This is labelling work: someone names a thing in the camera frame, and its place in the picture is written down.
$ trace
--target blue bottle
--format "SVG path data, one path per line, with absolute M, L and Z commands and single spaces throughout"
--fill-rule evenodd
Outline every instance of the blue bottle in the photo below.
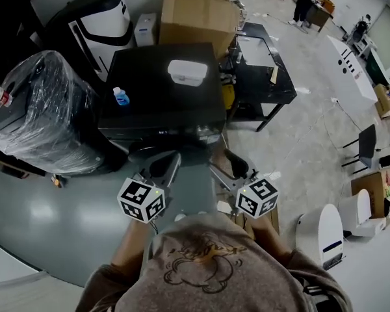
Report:
M 125 94 L 125 91 L 116 87 L 112 90 L 114 92 L 114 96 L 116 97 L 117 103 L 121 106 L 128 105 L 130 103 L 130 99 Z

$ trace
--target plastic wrap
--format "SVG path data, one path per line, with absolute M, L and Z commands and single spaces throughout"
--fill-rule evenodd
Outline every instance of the plastic wrap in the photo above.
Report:
M 14 97 L 0 104 L 0 150 L 54 174 L 94 171 L 104 155 L 91 146 L 98 131 L 91 87 L 56 51 L 16 66 L 2 87 Z

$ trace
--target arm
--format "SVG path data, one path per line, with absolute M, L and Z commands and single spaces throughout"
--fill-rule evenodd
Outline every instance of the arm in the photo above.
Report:
M 322 304 L 327 304 L 330 311 L 351 311 L 352 304 L 339 286 L 339 284 L 322 268 L 299 251 L 292 251 L 280 238 L 267 216 L 257 220 L 249 218 L 256 236 L 256 243 L 269 253 L 277 262 L 283 265 L 296 279 L 302 279 L 300 283 L 306 292 L 308 288 L 320 287 L 322 292 L 317 292 L 317 298 L 324 297 Z M 321 311 L 325 311 L 326 305 L 322 305 Z
M 292 250 L 282 241 L 267 216 L 258 219 L 249 217 L 248 221 L 253 228 L 256 243 L 286 267 L 292 259 Z
M 114 307 L 123 294 L 136 283 L 148 232 L 147 224 L 132 220 L 112 257 L 111 265 L 103 265 L 91 275 L 76 312 L 106 311 Z
M 111 260 L 111 265 L 115 269 L 136 281 L 142 267 L 148 233 L 149 226 L 147 224 L 132 220 Z

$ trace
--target black desk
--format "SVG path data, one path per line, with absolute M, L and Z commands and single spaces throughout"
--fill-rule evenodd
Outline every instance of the black desk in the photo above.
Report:
M 244 57 L 237 64 L 235 61 L 240 51 L 239 46 L 230 57 L 237 82 L 234 85 L 235 100 L 231 110 L 227 112 L 227 120 L 228 122 L 262 122 L 257 128 L 259 132 L 284 105 L 292 102 L 296 97 L 296 91 L 280 54 L 265 28 L 261 24 L 247 22 L 241 33 L 239 36 L 263 39 L 275 64 L 279 67 L 276 84 L 273 84 L 270 82 L 273 67 L 249 66 Z M 265 116 L 261 108 L 262 103 L 276 104 L 276 107 L 268 116 Z
M 174 83 L 172 60 L 206 64 L 200 86 Z M 115 143 L 154 135 L 192 135 L 207 143 L 218 140 L 226 120 L 220 74 L 210 43 L 155 45 L 117 51 L 107 79 L 109 92 L 99 130 Z M 112 93 L 120 87 L 130 99 L 120 106 Z

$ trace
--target white container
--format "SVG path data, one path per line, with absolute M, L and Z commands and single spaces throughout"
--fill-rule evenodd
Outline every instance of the white container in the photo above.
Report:
M 186 60 L 172 60 L 168 67 L 168 73 L 174 83 L 187 86 L 200 86 L 207 71 L 207 65 Z
M 353 236 L 374 237 L 385 228 L 385 218 L 370 219 L 370 195 L 367 190 L 341 200 L 338 211 L 343 229 Z
M 156 26 L 156 13 L 140 15 L 135 27 L 137 46 L 150 46 L 157 44 Z
M 342 258 L 343 246 L 343 224 L 334 205 L 325 205 L 299 219 L 296 247 L 316 264 L 329 268 L 332 260 Z

